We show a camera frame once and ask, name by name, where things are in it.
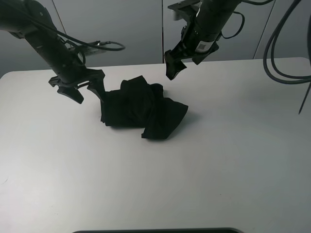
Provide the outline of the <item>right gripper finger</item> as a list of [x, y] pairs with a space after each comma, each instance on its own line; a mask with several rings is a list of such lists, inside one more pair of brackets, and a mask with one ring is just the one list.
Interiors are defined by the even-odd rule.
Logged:
[[165, 58], [166, 61], [166, 76], [169, 80], [173, 80], [176, 76], [187, 67], [180, 60], [175, 60], [171, 57]]

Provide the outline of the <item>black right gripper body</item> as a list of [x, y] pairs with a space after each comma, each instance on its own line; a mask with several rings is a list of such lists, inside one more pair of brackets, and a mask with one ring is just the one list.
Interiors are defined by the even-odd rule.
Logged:
[[192, 59], [198, 65], [218, 49], [219, 46], [215, 40], [205, 41], [199, 37], [189, 37], [181, 40], [172, 50], [166, 51], [164, 59], [167, 64]]

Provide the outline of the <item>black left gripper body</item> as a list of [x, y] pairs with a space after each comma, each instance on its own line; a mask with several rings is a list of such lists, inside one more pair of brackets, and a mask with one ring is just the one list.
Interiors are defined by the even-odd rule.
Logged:
[[59, 87], [77, 87], [79, 84], [83, 82], [95, 82], [96, 80], [102, 80], [105, 77], [104, 72], [100, 69], [85, 69], [77, 75], [73, 75], [73, 80], [66, 81], [64, 78], [55, 76], [52, 77], [48, 83], [52, 86]]

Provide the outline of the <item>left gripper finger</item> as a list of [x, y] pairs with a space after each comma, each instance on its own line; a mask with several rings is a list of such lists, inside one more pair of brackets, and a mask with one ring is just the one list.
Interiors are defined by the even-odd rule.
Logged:
[[60, 86], [58, 87], [57, 93], [72, 99], [78, 104], [82, 104], [82, 102], [84, 101], [84, 97], [76, 87]]
[[105, 101], [106, 92], [103, 80], [95, 80], [90, 82], [87, 89], [93, 92], [100, 99], [101, 102]]

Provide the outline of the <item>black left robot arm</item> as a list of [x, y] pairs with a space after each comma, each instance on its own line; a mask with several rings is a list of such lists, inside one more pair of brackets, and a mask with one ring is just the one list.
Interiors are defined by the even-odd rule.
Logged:
[[86, 86], [101, 101], [105, 99], [102, 70], [86, 68], [82, 46], [71, 43], [71, 48], [56, 33], [48, 10], [35, 0], [2, 0], [0, 28], [18, 39], [25, 39], [50, 66], [56, 76], [49, 80], [57, 92], [81, 104], [84, 97], [79, 88]]

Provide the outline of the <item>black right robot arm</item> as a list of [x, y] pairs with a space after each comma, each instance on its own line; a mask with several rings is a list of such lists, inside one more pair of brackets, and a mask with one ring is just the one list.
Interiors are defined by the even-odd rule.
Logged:
[[175, 20], [187, 23], [179, 43], [164, 54], [166, 76], [170, 80], [187, 68], [183, 60], [192, 59], [198, 65], [218, 50], [222, 29], [240, 3], [240, 0], [184, 0], [168, 6]]

